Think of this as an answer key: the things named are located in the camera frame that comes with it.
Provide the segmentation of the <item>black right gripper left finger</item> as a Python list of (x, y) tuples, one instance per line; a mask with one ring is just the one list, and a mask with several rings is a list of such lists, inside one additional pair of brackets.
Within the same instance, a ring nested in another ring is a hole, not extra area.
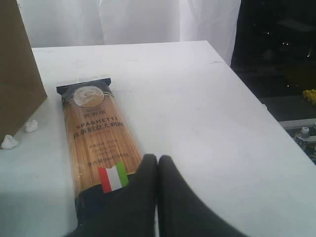
[(157, 158), (144, 155), (126, 187), (103, 193), (101, 185), (75, 199), (77, 228), (69, 237), (153, 237), (157, 194)]

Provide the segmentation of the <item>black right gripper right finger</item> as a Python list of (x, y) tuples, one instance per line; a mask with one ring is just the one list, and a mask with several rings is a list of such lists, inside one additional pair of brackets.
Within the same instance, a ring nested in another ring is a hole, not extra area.
[(161, 237), (241, 236), (197, 197), (169, 156), (158, 162), (158, 225)]

